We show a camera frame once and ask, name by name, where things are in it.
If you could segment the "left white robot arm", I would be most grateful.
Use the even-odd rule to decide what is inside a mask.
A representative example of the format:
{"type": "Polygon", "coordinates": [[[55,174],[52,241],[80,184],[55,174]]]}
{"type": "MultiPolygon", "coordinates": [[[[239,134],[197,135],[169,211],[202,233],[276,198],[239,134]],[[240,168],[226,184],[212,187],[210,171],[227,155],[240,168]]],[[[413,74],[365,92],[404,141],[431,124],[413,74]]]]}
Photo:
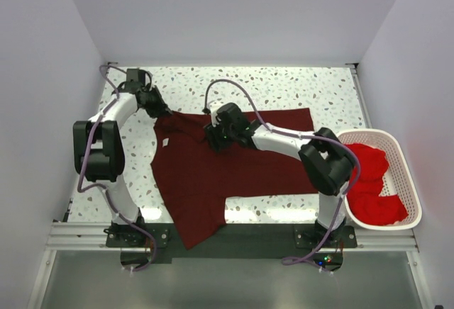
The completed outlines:
{"type": "Polygon", "coordinates": [[[123,177],[126,155],[120,129],[140,109],[151,118],[172,113],[156,86],[144,86],[113,92],[96,115],[75,122],[72,128],[74,167],[79,175],[77,191],[98,189],[103,194],[111,211],[111,224],[124,227],[121,236],[132,247],[146,241],[147,230],[123,177]]]}

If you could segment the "dark red t-shirt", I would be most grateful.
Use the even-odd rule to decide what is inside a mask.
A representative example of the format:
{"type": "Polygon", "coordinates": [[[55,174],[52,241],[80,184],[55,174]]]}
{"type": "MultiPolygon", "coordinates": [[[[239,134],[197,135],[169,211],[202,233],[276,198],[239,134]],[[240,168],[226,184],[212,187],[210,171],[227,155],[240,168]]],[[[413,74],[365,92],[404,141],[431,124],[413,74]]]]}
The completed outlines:
{"type": "Polygon", "coordinates": [[[297,159],[237,144],[215,152],[204,132],[209,122],[206,115],[174,112],[154,125],[153,176],[186,249],[226,224],[227,198],[316,193],[297,159]]]}

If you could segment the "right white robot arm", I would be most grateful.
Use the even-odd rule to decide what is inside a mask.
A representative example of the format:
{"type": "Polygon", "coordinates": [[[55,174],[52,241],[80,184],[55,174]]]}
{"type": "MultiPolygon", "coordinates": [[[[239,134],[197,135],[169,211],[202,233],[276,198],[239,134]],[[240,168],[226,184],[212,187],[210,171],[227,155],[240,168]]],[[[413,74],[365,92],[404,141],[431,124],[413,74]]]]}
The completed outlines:
{"type": "Polygon", "coordinates": [[[210,117],[204,131],[213,150],[218,152],[237,143],[299,160],[319,193],[314,228],[318,243],[332,247],[341,239],[343,202],[358,181],[361,166],[357,155],[330,129],[304,132],[280,128],[265,122],[259,113],[255,120],[248,120],[235,103],[214,101],[205,105],[203,112],[210,117]]]}

